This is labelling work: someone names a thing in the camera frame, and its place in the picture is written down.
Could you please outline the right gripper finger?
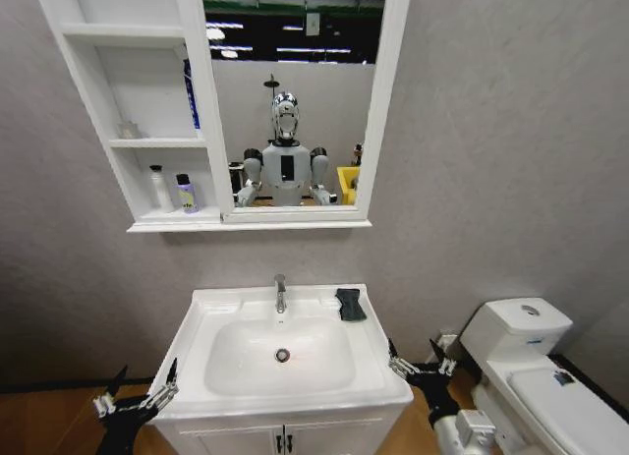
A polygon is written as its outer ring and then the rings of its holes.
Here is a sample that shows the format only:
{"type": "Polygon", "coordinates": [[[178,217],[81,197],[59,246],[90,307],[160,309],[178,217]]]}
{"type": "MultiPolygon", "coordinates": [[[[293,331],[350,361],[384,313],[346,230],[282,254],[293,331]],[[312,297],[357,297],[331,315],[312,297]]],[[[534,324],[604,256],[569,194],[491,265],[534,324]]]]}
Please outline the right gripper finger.
{"type": "Polygon", "coordinates": [[[411,363],[400,357],[397,348],[395,347],[392,339],[387,338],[388,353],[389,353],[389,367],[400,377],[407,380],[409,377],[415,376],[418,373],[418,369],[411,363]]]}
{"type": "Polygon", "coordinates": [[[450,356],[454,340],[429,341],[432,352],[429,357],[429,364],[436,364],[437,373],[443,376],[452,376],[458,366],[458,361],[450,356]]]}

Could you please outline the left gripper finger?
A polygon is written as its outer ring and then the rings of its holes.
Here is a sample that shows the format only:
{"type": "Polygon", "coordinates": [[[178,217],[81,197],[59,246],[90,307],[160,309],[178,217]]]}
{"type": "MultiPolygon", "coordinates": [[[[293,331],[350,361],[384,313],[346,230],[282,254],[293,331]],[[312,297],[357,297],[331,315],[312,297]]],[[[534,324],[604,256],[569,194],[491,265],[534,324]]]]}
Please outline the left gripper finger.
{"type": "Polygon", "coordinates": [[[141,408],[146,410],[155,410],[160,412],[167,406],[178,393],[177,385],[177,366],[178,359],[175,358],[167,373],[165,383],[151,396],[148,396],[141,402],[141,408]]]}
{"type": "Polygon", "coordinates": [[[116,411],[115,396],[118,393],[123,380],[126,377],[128,366],[121,370],[110,380],[104,392],[92,399],[92,404],[100,419],[103,419],[116,411]]]}

